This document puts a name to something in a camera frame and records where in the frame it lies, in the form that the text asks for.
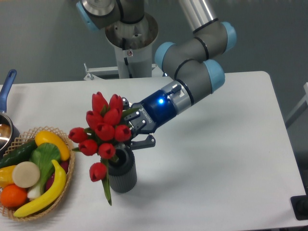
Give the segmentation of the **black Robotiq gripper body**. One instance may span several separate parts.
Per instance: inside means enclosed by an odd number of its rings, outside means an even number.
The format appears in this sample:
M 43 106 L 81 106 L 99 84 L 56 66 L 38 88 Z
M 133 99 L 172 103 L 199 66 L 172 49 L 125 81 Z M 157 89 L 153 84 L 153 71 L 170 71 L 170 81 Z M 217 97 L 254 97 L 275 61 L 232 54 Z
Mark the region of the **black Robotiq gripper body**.
M 174 103 L 163 90 L 158 90 L 139 103 L 132 105 L 132 113 L 125 121 L 132 125 L 133 137 L 139 134 L 154 133 L 157 128 L 177 115 Z

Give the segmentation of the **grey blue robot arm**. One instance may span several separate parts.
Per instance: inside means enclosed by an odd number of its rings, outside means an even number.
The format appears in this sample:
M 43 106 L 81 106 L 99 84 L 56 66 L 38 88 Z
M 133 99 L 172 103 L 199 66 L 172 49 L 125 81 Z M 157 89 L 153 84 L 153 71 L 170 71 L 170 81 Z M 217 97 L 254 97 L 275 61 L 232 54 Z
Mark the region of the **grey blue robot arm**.
M 182 0 L 180 6 L 194 37 L 182 45 L 166 42 L 152 51 L 158 35 L 156 20 L 144 11 L 142 0 L 80 0 L 76 7 L 90 30 L 105 30 L 114 47 L 120 78 L 149 77 L 156 64 L 172 82 L 143 99 L 121 104 L 122 119 L 115 125 L 111 144 L 118 149 L 155 146 L 155 130 L 185 111 L 225 82 L 214 57 L 233 48 L 234 27 L 221 22 L 207 0 Z

